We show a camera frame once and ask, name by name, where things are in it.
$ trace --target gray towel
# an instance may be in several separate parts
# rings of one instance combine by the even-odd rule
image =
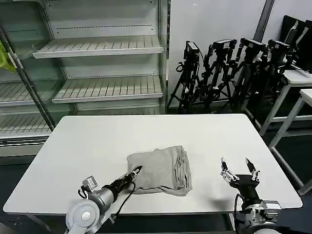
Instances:
[[[134,180],[134,194],[165,192],[185,196],[192,189],[189,160],[182,146],[132,154],[127,160],[129,171],[143,166]]]

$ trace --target wire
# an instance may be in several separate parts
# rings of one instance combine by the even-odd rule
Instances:
[[[81,191],[80,191],[80,189],[78,189],[78,195],[79,195],[81,198],[86,199],[86,198],[87,198],[87,194],[86,194],[86,192],[85,192],[83,186],[81,187]]]
[[[198,48],[199,49],[199,53],[200,53],[200,55],[201,55],[201,59],[203,60],[203,62],[204,62],[204,57],[203,57],[203,54],[201,53],[201,51],[200,51],[200,48]]]
[[[120,211],[121,211],[123,205],[126,203],[126,201],[129,199],[129,197],[133,194],[133,192],[134,192],[135,189],[136,189],[136,184],[135,184],[134,182],[132,182],[132,181],[131,181],[130,183],[133,184],[133,189],[132,189],[132,191],[129,193],[129,195],[127,196],[127,198],[123,201],[123,203],[122,203],[122,205],[120,206],[119,210],[116,212],[114,219],[118,217],[118,215],[119,215],[119,213],[120,213]]]
[[[240,195],[240,194],[236,194],[236,197],[235,197],[235,202],[234,202],[234,227],[235,227],[235,231],[236,231],[236,234],[239,234],[238,233],[238,223],[237,223],[237,201],[238,201],[238,197],[240,197],[241,199],[243,199],[243,197]]]

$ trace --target white table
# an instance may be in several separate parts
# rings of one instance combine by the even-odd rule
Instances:
[[[282,155],[278,152],[276,149],[276,145],[279,143],[282,137],[291,137],[291,136],[300,136],[300,135],[312,135],[311,130],[304,130],[304,131],[292,131],[287,132],[289,126],[291,123],[295,120],[297,114],[303,107],[304,103],[310,105],[312,107],[312,89],[302,89],[300,90],[300,98],[298,99],[297,103],[294,105],[292,111],[288,115],[287,119],[283,123],[283,125],[278,130],[276,136],[271,141],[269,145],[269,149],[272,151],[272,153],[278,157],[281,162],[284,164],[284,166],[289,170],[293,178],[297,181],[297,183],[300,186],[300,189],[298,190],[298,193],[300,195],[306,194],[310,189],[312,189],[312,179],[306,183],[303,184],[303,182],[300,180],[300,178],[296,175],[296,173],[291,169],[291,167],[288,165],[288,163],[284,160]]]
[[[285,85],[280,95],[278,96],[274,106],[272,107],[267,119],[265,120],[264,124],[260,127],[260,135],[264,135],[267,131],[269,125],[273,122],[284,122],[287,117],[275,117],[278,109],[280,108],[281,104],[283,103],[287,93],[289,92],[290,88],[292,87],[312,87],[312,74],[301,70],[286,70],[284,76],[287,79],[288,84]],[[311,120],[312,116],[296,116],[294,120]]]
[[[237,190],[220,175],[221,157],[233,173],[249,173],[248,157],[261,170],[258,194],[282,208],[302,202],[245,115],[159,115],[64,117],[52,132],[3,210],[10,214],[64,215],[79,199],[81,182],[93,175],[99,186],[127,172],[135,152],[182,145],[192,171],[185,197],[164,193],[133,195],[123,214],[228,213]],[[117,211],[124,196],[112,205]]]

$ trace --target cabinet shelf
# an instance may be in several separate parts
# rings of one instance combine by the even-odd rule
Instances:
[[[38,94],[42,100],[47,100],[53,95],[55,90],[56,80],[35,81],[38,89]],[[0,107],[5,106],[23,106],[34,105],[30,94],[22,82],[6,82],[0,83]]]
[[[161,98],[159,76],[70,79],[53,103]]]
[[[0,138],[48,136],[50,128],[40,113],[1,117]]]
[[[159,54],[158,36],[55,39],[33,53],[36,59],[101,55]]]

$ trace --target camera tripod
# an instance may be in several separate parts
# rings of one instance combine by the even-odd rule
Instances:
[[[194,97],[195,99],[199,98],[205,104],[205,107],[210,112],[210,104],[213,101],[217,101],[220,99],[221,94],[226,96],[229,99],[229,102],[232,105],[232,96],[230,90],[230,82],[233,82],[232,79],[234,78],[235,70],[237,68],[237,63],[235,60],[232,60],[233,49],[237,40],[220,40],[214,42],[212,45],[209,46],[209,50],[207,55],[205,55],[204,59],[204,68],[205,72],[201,74],[203,80],[198,82],[198,86],[195,89]],[[213,53],[216,53],[216,61],[209,65],[210,57]],[[219,75],[223,71],[222,76],[222,83],[217,86],[217,81]],[[212,83],[208,84],[209,77],[213,76]]]
[[[185,59],[184,64],[179,62],[179,66],[176,68],[176,71],[182,74],[171,94],[167,110],[173,99],[176,98],[179,101],[178,114],[190,114],[192,112],[192,103],[195,101],[195,84],[199,82],[199,48],[193,42],[186,41],[183,58]],[[180,85],[182,85],[182,93],[179,98],[176,93]]]
[[[244,61],[240,63],[236,72],[242,69],[239,79],[236,83],[233,100],[235,108],[241,110],[241,106],[246,99],[250,84],[254,78],[257,62],[254,62],[257,55],[262,51],[265,52],[266,45],[252,39],[242,38],[240,40],[239,49],[236,58],[240,58],[243,48],[245,49]]]
[[[268,61],[267,55],[271,53],[271,60]],[[283,64],[283,58],[286,56],[287,62]],[[269,40],[266,52],[263,53],[261,61],[256,68],[254,80],[250,87],[249,106],[253,113],[253,120],[257,115],[257,110],[265,98],[277,99],[281,86],[285,85],[283,74],[286,69],[291,67],[293,61],[293,50],[289,45],[280,41]]]

